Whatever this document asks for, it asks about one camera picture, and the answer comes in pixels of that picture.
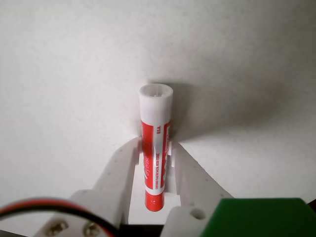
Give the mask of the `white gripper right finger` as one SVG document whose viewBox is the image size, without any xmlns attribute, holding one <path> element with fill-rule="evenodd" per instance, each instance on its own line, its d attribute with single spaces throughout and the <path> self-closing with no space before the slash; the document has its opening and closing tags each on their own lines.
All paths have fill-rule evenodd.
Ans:
<svg viewBox="0 0 316 237">
<path fill-rule="evenodd" d="M 162 237 L 199 237 L 223 198 L 232 198 L 176 141 L 170 145 L 165 193 L 177 194 L 180 206 L 172 208 Z"/>
</svg>

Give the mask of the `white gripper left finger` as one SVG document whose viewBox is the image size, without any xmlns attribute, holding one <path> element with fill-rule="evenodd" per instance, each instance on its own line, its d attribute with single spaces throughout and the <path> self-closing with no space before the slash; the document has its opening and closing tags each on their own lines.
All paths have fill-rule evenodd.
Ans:
<svg viewBox="0 0 316 237">
<path fill-rule="evenodd" d="M 141 138 L 118 148 L 94 187 L 79 190 L 69 200 L 107 220 L 114 227 L 128 223 L 135 166 L 139 162 Z M 35 234 L 37 237 L 105 237 L 92 221 L 73 215 L 54 214 Z"/>
</svg>

